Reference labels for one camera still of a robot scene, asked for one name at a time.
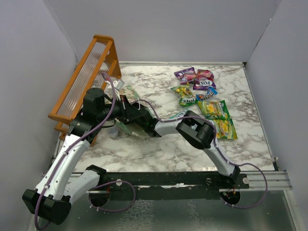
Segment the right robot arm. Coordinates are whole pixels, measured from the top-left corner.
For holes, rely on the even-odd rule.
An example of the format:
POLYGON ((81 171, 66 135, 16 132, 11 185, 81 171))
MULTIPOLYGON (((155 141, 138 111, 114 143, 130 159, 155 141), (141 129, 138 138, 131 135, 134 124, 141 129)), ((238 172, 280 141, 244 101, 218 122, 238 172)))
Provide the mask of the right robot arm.
POLYGON ((204 151, 215 164, 226 188, 232 188, 239 181, 240 168, 226 156, 218 143, 215 125, 193 111, 187 111, 183 117, 169 120, 158 120, 146 113, 136 120, 150 137, 163 137, 170 134, 180 134, 192 147, 204 151))

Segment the blue M&M's candy packet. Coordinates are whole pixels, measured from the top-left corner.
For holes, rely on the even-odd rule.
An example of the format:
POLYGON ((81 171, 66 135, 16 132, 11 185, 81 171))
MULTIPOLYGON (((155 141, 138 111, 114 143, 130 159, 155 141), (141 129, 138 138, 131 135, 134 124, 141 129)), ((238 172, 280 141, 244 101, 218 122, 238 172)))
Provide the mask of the blue M&M's candy packet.
POLYGON ((207 89, 207 92, 204 93, 204 94, 196 94, 196 99, 197 101, 204 101, 212 96, 216 96, 218 94, 218 92, 212 88, 212 87, 209 87, 207 89))

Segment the green illustrated paper bag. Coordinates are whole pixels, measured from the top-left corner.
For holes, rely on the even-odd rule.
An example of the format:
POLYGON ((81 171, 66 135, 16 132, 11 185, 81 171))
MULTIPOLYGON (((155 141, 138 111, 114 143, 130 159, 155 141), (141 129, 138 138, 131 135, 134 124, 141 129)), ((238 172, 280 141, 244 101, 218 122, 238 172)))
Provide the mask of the green illustrated paper bag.
POLYGON ((147 139, 150 136, 144 130, 148 128, 149 122, 153 119, 153 114, 143 102, 138 102, 141 98, 131 85, 127 85, 120 90, 122 95, 126 96, 124 101, 124 117, 117 119, 116 126, 127 135, 140 139, 147 139))

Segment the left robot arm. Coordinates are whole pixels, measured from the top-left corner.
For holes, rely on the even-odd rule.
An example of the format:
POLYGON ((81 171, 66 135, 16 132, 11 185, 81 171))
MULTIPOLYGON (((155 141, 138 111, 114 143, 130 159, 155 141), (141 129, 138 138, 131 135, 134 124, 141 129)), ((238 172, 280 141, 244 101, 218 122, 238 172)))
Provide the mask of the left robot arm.
POLYGON ((83 107, 69 126, 60 154, 35 189, 25 190, 22 199, 34 214, 38 230, 42 229, 38 218, 61 224, 67 218, 72 205, 86 191, 105 187, 105 170, 97 167, 86 170, 76 181, 68 182, 79 159, 103 124, 113 119, 128 124, 137 120, 144 121, 145 116, 151 115, 145 106, 131 104, 125 95, 119 99, 112 98, 111 104, 105 104, 105 99, 105 93, 100 88, 86 91, 83 107))

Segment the teal snack packet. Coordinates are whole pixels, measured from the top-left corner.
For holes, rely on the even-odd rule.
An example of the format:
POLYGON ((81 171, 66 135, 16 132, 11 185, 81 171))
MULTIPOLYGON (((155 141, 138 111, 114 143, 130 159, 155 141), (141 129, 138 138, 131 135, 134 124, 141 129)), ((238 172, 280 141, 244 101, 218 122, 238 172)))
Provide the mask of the teal snack packet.
POLYGON ((184 109, 178 113, 176 113, 175 115, 173 115, 172 117, 170 117, 169 119, 177 119, 179 117, 183 117, 186 113, 187 113, 188 109, 184 109))

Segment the yellow green snack bag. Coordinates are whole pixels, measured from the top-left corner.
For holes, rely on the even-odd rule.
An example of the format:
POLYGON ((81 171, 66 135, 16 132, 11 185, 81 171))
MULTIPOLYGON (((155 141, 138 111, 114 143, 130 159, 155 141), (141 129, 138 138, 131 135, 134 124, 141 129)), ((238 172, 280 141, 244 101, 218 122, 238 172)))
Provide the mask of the yellow green snack bag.
POLYGON ((227 109, 226 103, 222 101, 198 101, 197 105, 199 106, 202 114, 206 118, 211 119, 221 119, 228 120, 230 119, 230 113, 227 109))

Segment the green Fox's candy bag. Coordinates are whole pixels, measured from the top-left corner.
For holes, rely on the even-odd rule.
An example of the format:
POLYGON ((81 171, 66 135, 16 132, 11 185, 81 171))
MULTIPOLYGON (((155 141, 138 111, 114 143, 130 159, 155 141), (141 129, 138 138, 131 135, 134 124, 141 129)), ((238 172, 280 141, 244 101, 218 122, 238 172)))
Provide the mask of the green Fox's candy bag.
POLYGON ((217 131, 218 139, 238 139, 232 119, 212 119, 217 131))

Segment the red snack packet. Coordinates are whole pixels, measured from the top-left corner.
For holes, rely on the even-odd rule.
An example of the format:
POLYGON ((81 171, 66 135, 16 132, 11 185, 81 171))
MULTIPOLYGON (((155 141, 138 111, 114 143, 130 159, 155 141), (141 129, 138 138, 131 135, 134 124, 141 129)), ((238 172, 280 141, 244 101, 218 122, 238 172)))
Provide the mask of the red snack packet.
POLYGON ((194 82, 197 78, 197 74, 193 67, 183 69, 174 73, 175 77, 180 80, 181 85, 194 82))

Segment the purple Fox's candy bag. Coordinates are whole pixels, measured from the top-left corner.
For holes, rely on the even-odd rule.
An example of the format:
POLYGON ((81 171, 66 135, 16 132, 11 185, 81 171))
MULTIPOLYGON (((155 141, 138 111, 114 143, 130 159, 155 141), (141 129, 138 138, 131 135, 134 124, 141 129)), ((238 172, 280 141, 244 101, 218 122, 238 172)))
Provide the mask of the purple Fox's candy bag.
POLYGON ((209 88, 216 89, 213 73, 209 70, 198 69, 193 90, 208 90, 209 88))

